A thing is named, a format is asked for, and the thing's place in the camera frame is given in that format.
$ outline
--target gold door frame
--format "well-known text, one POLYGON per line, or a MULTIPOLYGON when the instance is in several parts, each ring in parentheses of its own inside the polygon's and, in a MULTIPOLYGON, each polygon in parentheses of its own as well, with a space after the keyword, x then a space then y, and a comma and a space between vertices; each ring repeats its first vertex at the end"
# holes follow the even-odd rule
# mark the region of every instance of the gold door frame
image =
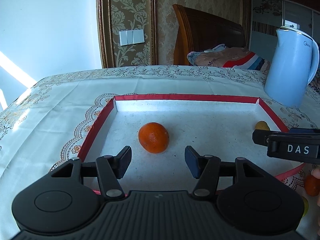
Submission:
MULTIPOLYGON (((115 55, 112 38, 111 0, 97 1, 97 22, 100 57, 103 68, 115 67, 115 55)), ((156 50, 156 0, 149 0, 150 64, 157 65, 156 50)))

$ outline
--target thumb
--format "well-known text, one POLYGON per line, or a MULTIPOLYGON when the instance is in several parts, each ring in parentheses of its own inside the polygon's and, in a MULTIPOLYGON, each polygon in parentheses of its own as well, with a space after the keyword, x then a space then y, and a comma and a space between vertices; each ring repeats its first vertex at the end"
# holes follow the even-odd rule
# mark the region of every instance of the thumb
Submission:
POLYGON ((313 169, 311 171, 311 175, 314 176, 317 179, 320 179, 320 169, 313 169))

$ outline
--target bed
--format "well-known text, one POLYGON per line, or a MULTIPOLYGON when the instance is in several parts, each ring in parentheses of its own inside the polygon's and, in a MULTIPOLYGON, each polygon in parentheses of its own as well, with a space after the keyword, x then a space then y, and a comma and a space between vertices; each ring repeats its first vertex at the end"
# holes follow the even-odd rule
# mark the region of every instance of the bed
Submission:
POLYGON ((223 43, 227 47, 246 46, 240 24, 179 4, 172 6, 179 22, 174 65, 191 65, 187 59, 191 51, 204 51, 223 43))

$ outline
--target kettle lid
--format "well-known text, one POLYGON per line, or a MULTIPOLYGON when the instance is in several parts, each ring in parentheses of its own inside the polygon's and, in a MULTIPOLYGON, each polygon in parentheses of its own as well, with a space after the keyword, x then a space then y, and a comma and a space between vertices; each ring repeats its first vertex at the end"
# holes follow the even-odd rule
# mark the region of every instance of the kettle lid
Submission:
POLYGON ((280 29, 291 30, 291 31, 297 32, 299 34, 302 34, 303 36, 306 36, 306 37, 310 38, 311 40, 313 40, 313 38, 309 34, 303 32, 301 30, 298 30, 298 29, 295 29, 295 28, 292 28, 292 27, 288 27, 288 26, 281 26, 280 29))

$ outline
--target tablecloth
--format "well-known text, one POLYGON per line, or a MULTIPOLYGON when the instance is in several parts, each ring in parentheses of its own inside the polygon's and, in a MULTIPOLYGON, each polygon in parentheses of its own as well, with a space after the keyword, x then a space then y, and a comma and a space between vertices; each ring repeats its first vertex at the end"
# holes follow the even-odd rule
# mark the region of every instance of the tablecloth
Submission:
MULTIPOLYGON (((115 95, 261 97, 289 128, 320 126, 320 95, 316 91, 307 87, 299 109, 285 107, 265 94, 266 76, 266 72, 253 70, 169 65, 99 69, 42 79, 0 113, 0 240, 10 239, 19 231, 11 213, 15 195, 77 156, 94 120, 115 95)), ((315 167, 306 165, 284 183, 306 196, 303 179, 315 167)), ((316 239, 316 198, 306 197, 310 210, 298 232, 316 239)))

